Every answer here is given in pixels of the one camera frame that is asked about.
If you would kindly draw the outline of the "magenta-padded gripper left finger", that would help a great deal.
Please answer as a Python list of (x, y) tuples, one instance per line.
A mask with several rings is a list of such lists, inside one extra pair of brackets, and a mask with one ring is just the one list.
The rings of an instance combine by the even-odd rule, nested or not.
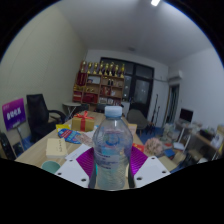
[(66, 161), (55, 175), (78, 186), (94, 189), (96, 185), (94, 149), (90, 148), (77, 158)]

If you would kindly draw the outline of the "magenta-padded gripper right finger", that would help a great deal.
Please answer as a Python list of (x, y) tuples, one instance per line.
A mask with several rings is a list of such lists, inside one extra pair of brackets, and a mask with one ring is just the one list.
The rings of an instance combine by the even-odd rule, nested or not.
[(128, 168), (128, 184), (130, 188), (141, 188), (169, 174), (170, 172), (157, 157), (148, 157), (136, 147), (131, 149)]

